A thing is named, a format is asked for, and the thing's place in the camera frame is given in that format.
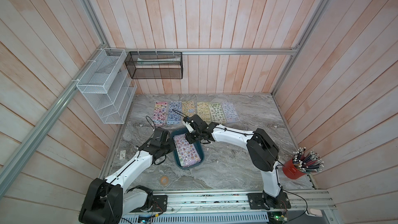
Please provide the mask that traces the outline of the lilac gem sticker sheet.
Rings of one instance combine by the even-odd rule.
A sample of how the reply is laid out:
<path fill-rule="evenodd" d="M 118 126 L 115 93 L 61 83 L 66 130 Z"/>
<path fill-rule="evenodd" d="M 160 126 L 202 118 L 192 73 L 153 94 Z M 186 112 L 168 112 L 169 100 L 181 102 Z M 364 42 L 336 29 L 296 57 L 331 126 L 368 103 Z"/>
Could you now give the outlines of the lilac gem sticker sheet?
<path fill-rule="evenodd" d="M 222 102 L 221 106 L 222 106 L 227 123 L 234 123 L 234 122 L 240 121 L 239 116 L 237 114 L 237 111 L 236 111 L 233 103 Z"/>

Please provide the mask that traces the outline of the pink character sticker sheet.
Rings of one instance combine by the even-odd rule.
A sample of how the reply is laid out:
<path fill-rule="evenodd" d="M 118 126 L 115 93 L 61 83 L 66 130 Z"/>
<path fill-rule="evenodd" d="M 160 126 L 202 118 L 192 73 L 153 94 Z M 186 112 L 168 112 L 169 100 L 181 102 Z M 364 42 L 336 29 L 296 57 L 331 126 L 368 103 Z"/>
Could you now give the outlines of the pink character sticker sheet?
<path fill-rule="evenodd" d="M 191 167 L 202 161 L 196 147 L 186 140 L 185 134 L 176 135 L 173 139 L 181 167 Z"/>

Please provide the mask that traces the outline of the yellow animal sticker sheet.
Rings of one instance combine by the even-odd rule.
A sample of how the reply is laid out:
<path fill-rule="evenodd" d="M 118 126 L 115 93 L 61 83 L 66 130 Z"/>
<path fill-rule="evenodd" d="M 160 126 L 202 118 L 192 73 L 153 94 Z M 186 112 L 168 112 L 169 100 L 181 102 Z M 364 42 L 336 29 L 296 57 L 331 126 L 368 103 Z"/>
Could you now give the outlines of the yellow animal sticker sheet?
<path fill-rule="evenodd" d="M 181 104 L 181 110 L 188 117 L 192 117 L 197 113 L 194 101 L 183 101 Z"/>

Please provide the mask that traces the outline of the blue penguin sticker sheet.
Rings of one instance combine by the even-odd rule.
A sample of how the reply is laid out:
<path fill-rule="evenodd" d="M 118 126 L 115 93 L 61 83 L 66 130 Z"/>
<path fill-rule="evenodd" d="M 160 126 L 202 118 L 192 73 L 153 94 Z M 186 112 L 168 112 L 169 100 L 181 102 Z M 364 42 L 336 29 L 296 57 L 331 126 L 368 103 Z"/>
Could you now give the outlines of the blue penguin sticker sheet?
<path fill-rule="evenodd" d="M 169 102 L 169 113 L 167 116 L 167 125 L 180 124 L 182 102 L 181 101 L 170 101 Z"/>

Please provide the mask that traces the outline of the white green sticker sheet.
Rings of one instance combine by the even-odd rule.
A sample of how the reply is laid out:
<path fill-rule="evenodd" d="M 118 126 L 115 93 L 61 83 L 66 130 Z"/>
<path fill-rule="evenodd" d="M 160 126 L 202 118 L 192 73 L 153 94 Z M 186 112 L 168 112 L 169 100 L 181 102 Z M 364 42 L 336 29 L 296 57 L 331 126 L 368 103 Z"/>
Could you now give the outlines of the white green sticker sheet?
<path fill-rule="evenodd" d="M 209 104 L 209 110 L 210 110 L 211 119 L 213 122 L 217 122 L 220 124 L 227 123 L 221 103 Z"/>

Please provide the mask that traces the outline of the green panda sticker sheet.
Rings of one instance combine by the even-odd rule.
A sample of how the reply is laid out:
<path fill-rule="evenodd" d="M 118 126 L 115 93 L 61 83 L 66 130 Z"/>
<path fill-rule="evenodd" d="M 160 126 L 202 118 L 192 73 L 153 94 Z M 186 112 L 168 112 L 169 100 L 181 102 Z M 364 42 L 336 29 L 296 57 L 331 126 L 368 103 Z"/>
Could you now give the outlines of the green panda sticker sheet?
<path fill-rule="evenodd" d="M 206 123 L 211 122 L 211 113 L 208 102 L 197 102 L 197 114 Z"/>

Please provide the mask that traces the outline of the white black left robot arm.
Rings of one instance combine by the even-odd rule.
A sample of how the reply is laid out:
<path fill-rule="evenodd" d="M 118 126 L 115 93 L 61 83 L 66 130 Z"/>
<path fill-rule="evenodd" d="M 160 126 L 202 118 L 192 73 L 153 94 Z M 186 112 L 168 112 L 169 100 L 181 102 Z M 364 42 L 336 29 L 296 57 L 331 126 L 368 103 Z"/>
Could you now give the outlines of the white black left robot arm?
<path fill-rule="evenodd" d="M 151 137 L 122 168 L 89 185 L 78 220 L 82 224 L 118 224 L 122 217 L 137 208 L 151 209 L 152 191 L 143 186 L 128 187 L 155 162 L 175 149 L 170 132 L 155 128 Z"/>

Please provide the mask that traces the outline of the teal plastic storage box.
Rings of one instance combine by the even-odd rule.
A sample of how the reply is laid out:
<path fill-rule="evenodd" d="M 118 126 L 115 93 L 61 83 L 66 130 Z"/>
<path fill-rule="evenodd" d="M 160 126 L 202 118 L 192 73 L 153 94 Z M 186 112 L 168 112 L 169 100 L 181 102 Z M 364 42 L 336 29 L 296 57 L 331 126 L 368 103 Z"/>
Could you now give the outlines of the teal plastic storage box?
<path fill-rule="evenodd" d="M 177 166 L 182 170 L 188 170 L 199 166 L 204 161 L 204 151 L 200 142 L 190 144 L 186 139 L 186 128 L 171 132 L 171 138 L 175 144 L 173 151 Z"/>

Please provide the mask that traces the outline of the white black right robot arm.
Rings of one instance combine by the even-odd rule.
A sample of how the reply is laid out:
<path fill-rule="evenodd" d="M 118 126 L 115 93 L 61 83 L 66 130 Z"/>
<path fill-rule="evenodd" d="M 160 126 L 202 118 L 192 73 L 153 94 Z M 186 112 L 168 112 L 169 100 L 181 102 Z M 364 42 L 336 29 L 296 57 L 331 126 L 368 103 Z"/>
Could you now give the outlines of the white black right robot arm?
<path fill-rule="evenodd" d="M 250 159 L 261 171 L 263 180 L 262 196 L 257 199 L 253 194 L 249 196 L 249 200 L 258 205 L 257 208 L 270 210 L 289 205 L 276 169 L 279 163 L 279 148 L 263 129 L 243 131 L 216 122 L 207 124 L 199 115 L 184 117 L 183 123 L 188 130 L 186 139 L 190 144 L 198 141 L 224 142 L 249 152 Z"/>

